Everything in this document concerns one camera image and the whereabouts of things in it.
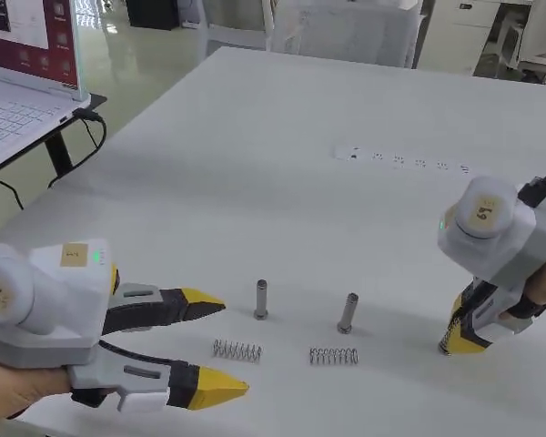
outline metal pin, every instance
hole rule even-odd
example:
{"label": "metal pin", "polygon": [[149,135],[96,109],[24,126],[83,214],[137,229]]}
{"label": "metal pin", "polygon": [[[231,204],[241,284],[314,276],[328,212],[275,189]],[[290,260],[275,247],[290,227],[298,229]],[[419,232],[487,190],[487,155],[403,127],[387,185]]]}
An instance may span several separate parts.
{"label": "metal pin", "polygon": [[264,320],[267,318],[267,281],[259,279],[257,281],[257,309],[253,313],[255,319]]}
{"label": "metal pin", "polygon": [[358,294],[350,293],[346,299],[344,313],[338,323],[338,332],[341,334],[349,334],[352,331],[352,319],[354,319],[354,311],[358,305]]}

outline black table leg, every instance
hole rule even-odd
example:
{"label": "black table leg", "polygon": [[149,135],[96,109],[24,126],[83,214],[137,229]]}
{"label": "black table leg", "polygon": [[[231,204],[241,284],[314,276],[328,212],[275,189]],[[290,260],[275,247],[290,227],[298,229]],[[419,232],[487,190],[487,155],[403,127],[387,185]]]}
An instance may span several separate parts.
{"label": "black table leg", "polygon": [[56,175],[62,177],[70,172],[73,169],[73,163],[71,162],[63,135],[57,132],[45,141],[45,144]]}

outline laptop keyboard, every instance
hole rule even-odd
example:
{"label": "laptop keyboard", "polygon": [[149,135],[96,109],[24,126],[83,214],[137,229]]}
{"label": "laptop keyboard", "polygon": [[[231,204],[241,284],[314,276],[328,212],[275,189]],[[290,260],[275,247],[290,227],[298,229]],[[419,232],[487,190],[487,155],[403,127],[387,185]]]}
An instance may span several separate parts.
{"label": "laptop keyboard", "polygon": [[0,100],[0,148],[48,121],[55,111],[31,104]]}

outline laptop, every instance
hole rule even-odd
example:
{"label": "laptop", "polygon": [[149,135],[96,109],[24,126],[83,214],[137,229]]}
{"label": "laptop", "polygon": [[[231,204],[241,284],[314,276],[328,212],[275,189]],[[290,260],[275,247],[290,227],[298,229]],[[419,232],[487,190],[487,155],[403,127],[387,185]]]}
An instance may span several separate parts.
{"label": "laptop", "polygon": [[0,165],[64,124],[81,82],[74,0],[0,0]]}

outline white cabinet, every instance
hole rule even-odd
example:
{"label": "white cabinet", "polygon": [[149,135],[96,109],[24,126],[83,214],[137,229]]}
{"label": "white cabinet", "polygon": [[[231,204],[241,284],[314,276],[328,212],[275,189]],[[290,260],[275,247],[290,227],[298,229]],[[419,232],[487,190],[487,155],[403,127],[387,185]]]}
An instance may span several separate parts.
{"label": "white cabinet", "polygon": [[499,3],[488,3],[481,0],[441,1],[455,4],[455,8],[450,11],[450,21],[455,25],[476,25],[491,28],[500,8]]}
{"label": "white cabinet", "polygon": [[438,0],[417,68],[472,75],[499,8],[499,1]]}

